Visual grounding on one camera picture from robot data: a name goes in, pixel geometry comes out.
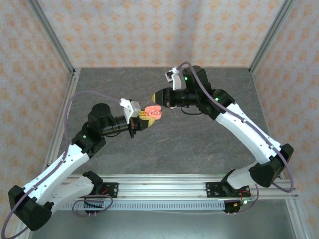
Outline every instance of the red wire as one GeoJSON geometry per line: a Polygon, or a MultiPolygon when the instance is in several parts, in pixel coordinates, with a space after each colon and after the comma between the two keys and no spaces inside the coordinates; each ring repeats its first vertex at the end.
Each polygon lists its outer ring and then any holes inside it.
{"type": "Polygon", "coordinates": [[[105,194],[108,190],[109,190],[109,189],[106,188],[106,189],[102,192],[102,194],[105,194]]]}
{"type": "Polygon", "coordinates": [[[249,192],[249,191],[240,191],[242,194],[243,193],[250,193],[252,196],[255,196],[254,194],[252,194],[251,192],[249,192]]]}
{"type": "Polygon", "coordinates": [[[243,200],[243,192],[244,192],[244,191],[240,191],[240,193],[241,193],[240,203],[241,203],[241,202],[242,202],[242,200],[243,200]]]}

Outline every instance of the black mounting bracket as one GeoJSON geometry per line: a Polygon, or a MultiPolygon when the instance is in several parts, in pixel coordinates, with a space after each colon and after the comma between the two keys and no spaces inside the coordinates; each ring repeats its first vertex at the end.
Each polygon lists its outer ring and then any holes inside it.
{"type": "Polygon", "coordinates": [[[250,188],[249,186],[244,186],[240,189],[233,190],[232,194],[227,194],[222,186],[224,183],[222,182],[208,182],[206,183],[206,193],[208,198],[249,198],[250,188]]]}
{"type": "Polygon", "coordinates": [[[117,198],[119,192],[119,183],[103,183],[101,194],[108,195],[112,198],[117,198]]]}

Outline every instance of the enclosure wall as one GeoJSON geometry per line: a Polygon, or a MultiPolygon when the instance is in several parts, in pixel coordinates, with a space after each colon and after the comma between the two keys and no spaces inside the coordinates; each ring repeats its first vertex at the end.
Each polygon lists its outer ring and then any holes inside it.
{"type": "Polygon", "coordinates": [[[249,67],[284,0],[40,0],[74,67],[249,67]]]}
{"type": "Polygon", "coordinates": [[[290,166],[319,235],[319,4],[298,0],[254,74],[271,135],[290,143],[290,166]]]}
{"type": "MultiPolygon", "coordinates": [[[[27,1],[1,1],[0,225],[8,190],[42,170],[69,78],[27,1]]],[[[10,222],[7,236],[17,219],[10,222]]]]}

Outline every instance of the marble floor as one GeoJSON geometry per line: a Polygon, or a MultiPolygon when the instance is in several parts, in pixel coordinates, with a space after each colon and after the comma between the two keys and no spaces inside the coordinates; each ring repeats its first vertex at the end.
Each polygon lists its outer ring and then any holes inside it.
{"type": "MultiPolygon", "coordinates": [[[[83,68],[76,91],[94,90],[152,105],[152,94],[170,87],[165,68],[83,68]]],[[[205,68],[213,88],[226,90],[262,130],[266,125],[253,80],[245,68],[205,68]]],[[[113,116],[123,115],[115,102],[96,95],[80,95],[71,106],[70,137],[87,121],[97,103],[107,103],[113,116]]],[[[187,109],[196,112],[196,108],[187,109]]],[[[208,116],[188,116],[163,109],[162,118],[131,139],[128,132],[107,138],[106,145],[75,173],[92,170],[98,174],[225,174],[254,161],[249,150],[226,128],[208,116]]]]}

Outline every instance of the yellow object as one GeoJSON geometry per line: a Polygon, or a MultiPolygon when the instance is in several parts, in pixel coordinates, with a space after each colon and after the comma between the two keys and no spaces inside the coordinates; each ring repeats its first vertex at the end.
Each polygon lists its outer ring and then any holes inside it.
{"type": "Polygon", "coordinates": [[[145,111],[140,111],[139,116],[146,116],[146,112],[145,111]]]}
{"type": "Polygon", "coordinates": [[[149,127],[155,122],[155,118],[153,118],[153,117],[147,117],[147,116],[140,116],[140,118],[142,119],[142,120],[148,120],[149,121],[149,127]]]}

